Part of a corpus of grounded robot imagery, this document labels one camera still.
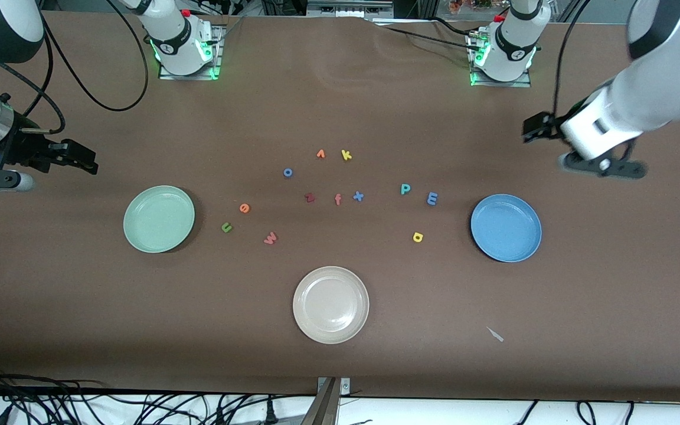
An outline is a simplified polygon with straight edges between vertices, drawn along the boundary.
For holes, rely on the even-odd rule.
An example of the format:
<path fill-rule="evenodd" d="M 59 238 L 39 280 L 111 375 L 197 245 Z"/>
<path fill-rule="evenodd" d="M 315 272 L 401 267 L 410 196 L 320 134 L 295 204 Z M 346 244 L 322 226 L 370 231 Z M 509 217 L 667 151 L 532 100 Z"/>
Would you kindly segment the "aluminium frame profile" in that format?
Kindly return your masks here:
<path fill-rule="evenodd" d="M 393 0 L 307 0 L 307 17 L 393 19 Z"/>

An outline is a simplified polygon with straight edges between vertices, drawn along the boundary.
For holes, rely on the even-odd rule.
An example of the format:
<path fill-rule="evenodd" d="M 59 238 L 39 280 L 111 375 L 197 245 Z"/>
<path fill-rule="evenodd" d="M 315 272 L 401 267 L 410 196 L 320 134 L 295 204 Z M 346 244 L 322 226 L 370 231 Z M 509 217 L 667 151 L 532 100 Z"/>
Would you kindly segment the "beige plate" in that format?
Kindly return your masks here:
<path fill-rule="evenodd" d="M 319 344 L 350 341 L 366 325 L 370 296 L 351 270 L 323 266 L 308 272 L 295 288 L 292 315 L 305 336 Z"/>

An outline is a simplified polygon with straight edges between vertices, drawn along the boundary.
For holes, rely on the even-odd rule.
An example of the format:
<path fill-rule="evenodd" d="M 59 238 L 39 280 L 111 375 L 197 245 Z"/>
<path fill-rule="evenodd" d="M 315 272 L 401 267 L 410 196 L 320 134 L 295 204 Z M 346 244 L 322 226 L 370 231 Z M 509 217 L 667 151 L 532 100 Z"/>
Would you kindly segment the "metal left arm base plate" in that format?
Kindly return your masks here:
<path fill-rule="evenodd" d="M 466 45 L 475 47 L 469 51 L 469 72 L 471 86 L 488 86 L 498 88 L 529 88 L 531 87 L 531 76 L 528 68 L 516 79 L 512 81 L 498 81 L 489 77 L 480 66 L 489 57 L 493 49 L 489 45 L 487 35 L 478 35 L 477 32 L 470 32 L 465 35 Z"/>

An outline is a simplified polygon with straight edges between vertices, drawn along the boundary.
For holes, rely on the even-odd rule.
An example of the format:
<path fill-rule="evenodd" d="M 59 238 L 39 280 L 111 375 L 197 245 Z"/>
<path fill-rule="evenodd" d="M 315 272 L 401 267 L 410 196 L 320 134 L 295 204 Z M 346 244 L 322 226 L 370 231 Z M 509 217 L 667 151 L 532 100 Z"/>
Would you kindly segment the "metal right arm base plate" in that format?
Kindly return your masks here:
<path fill-rule="evenodd" d="M 225 26 L 191 21 L 172 40 L 153 40 L 161 80 L 218 80 L 224 53 Z"/>

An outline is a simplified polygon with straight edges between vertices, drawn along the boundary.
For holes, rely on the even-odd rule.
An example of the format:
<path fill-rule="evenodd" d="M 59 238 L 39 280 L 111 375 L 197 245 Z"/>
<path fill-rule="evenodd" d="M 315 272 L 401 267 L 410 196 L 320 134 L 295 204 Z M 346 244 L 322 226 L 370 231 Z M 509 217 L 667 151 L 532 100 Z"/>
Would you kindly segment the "blue plate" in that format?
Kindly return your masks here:
<path fill-rule="evenodd" d="M 470 234 L 484 254 L 502 263 L 531 258 L 542 242 L 539 215 L 512 194 L 493 194 L 479 201 L 470 215 Z"/>

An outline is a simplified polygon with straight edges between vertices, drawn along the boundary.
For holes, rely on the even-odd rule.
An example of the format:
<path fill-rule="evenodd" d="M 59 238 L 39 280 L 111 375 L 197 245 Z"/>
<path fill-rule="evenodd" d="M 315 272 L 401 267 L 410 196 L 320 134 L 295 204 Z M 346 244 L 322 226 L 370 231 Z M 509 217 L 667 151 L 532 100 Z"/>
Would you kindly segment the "metal table edge bracket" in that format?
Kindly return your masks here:
<path fill-rule="evenodd" d="M 338 425 L 340 398 L 350 395 L 350 378 L 321 377 L 318 384 L 318 393 L 300 425 Z"/>

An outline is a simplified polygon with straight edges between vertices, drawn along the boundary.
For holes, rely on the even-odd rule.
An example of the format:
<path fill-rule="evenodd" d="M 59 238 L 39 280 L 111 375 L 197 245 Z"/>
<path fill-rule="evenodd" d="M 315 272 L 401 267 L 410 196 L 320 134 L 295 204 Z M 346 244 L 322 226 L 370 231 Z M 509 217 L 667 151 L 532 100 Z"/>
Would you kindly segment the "light green plate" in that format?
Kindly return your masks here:
<path fill-rule="evenodd" d="M 196 210 L 184 190 L 170 185 L 148 188 L 130 202 L 122 229 L 132 247 L 144 253 L 164 253 L 187 239 Z"/>

